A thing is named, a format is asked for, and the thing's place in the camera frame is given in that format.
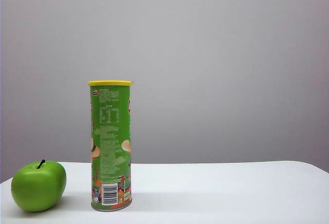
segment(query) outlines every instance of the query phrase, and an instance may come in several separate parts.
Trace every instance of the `nutrition label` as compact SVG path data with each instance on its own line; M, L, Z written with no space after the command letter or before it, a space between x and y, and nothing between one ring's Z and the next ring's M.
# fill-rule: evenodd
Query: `nutrition label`
M116 139L117 134L101 134L100 147L102 149L102 156L100 158L100 177L103 179L110 179L117 170L116 168L116 150L119 149L119 140Z
M99 102L104 103L107 101L119 101L119 91L100 89L99 90Z
M100 123L119 123L119 109L109 106L99 108Z

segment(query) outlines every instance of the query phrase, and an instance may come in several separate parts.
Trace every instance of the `potato chip can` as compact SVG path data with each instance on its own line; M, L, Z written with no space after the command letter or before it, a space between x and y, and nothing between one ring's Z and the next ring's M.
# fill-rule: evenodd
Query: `potato chip can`
M92 207L127 207L131 193L131 81L89 81L92 110Z

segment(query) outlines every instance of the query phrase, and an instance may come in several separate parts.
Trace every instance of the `apple stem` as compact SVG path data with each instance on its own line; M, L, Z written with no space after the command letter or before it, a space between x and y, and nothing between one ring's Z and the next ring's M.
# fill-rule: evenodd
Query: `apple stem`
M43 163L45 163L45 162L46 162L46 160L45 160L45 159L42 159L42 161L40 162L39 166L38 166L36 169L40 169L41 165L42 165Z

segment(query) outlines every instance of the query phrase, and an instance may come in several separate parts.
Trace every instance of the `barcode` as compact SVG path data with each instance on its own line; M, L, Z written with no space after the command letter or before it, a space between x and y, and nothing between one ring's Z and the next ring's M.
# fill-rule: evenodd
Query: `barcode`
M118 204L118 184L102 184L102 205Z

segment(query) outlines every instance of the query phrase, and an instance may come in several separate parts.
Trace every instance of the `cartoon illustration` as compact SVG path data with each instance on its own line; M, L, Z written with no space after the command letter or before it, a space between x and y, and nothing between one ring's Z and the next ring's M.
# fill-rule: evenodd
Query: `cartoon illustration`
M99 199L99 193L98 193L98 190L94 189L94 201L95 202L99 202L100 199Z
M127 163L127 165L129 167L131 166L131 160ZM123 190L124 193L127 192L127 189L130 188L130 183L131 183L130 178L131 178L131 173L118 177L118 179L120 179L120 182L118 182L118 189Z
M96 177L92 177L92 179L95 179L94 186L100 188L102 185L101 180L98 178L98 171L96 171Z
M109 209L117 209L121 208L128 203L130 203L132 200L132 194L131 194L131 186L129 186L125 191L122 189L118 189L118 204L110 206Z

